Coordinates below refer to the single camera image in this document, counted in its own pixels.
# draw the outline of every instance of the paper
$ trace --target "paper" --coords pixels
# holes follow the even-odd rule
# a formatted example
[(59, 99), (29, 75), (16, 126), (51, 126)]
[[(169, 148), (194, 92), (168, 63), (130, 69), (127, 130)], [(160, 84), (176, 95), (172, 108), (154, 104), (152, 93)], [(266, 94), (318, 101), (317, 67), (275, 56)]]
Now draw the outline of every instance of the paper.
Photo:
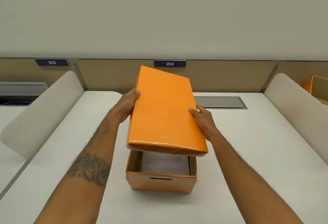
[(188, 156), (143, 152), (141, 172), (190, 176)]

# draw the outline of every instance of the desk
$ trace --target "desk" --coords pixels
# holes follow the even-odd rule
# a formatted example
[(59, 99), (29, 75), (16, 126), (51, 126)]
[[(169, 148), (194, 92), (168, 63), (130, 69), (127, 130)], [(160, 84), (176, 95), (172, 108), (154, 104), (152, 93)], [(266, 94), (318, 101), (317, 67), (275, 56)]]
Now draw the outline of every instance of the desk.
[[(0, 133), (2, 129), (19, 115), (25, 106), (0, 106)], [(0, 142), (0, 200), (7, 191), (10, 181), (24, 169), (26, 159)]]
[[(240, 96), (248, 110), (211, 110), (239, 154), (282, 196), (304, 223), (326, 223), (328, 166), (263, 94)], [(79, 152), (120, 95), (85, 92), (0, 201), (3, 223), (32, 223)], [(211, 144), (197, 159), (191, 194), (133, 191), (125, 180), (128, 121), (118, 130), (113, 164), (97, 223), (243, 223)]]

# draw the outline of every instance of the white wall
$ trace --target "white wall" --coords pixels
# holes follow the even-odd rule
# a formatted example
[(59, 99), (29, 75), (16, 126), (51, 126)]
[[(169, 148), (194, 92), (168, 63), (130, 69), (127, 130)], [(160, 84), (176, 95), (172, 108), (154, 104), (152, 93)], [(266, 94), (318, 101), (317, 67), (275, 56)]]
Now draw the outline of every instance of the white wall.
[(0, 57), (328, 60), (327, 0), (0, 0)]

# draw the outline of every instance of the person's right arm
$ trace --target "person's right arm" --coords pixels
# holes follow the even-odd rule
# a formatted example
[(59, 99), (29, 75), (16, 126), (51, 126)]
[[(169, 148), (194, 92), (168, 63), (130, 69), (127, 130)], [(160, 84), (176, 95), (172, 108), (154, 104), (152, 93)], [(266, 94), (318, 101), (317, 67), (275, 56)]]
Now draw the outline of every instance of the person's right arm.
[(224, 179), (246, 224), (302, 224), (291, 207), (232, 148), (214, 124), (211, 112), (190, 109), (211, 142)]

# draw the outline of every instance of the hand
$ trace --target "hand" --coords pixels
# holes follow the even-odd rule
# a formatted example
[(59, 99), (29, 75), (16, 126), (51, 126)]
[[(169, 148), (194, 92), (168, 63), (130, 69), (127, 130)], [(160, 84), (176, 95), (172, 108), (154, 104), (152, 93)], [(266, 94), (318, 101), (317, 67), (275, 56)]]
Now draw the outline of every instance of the hand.
[(190, 108), (190, 113), (195, 117), (200, 129), (205, 135), (205, 139), (211, 142), (211, 137), (215, 134), (219, 134), (219, 130), (216, 128), (212, 114), (207, 111), (201, 105), (196, 104), (199, 111)]
[(122, 123), (132, 113), (134, 101), (138, 99), (139, 95), (140, 90), (134, 92), (134, 89), (122, 95), (121, 99), (109, 111), (109, 114), (113, 114), (119, 123)]

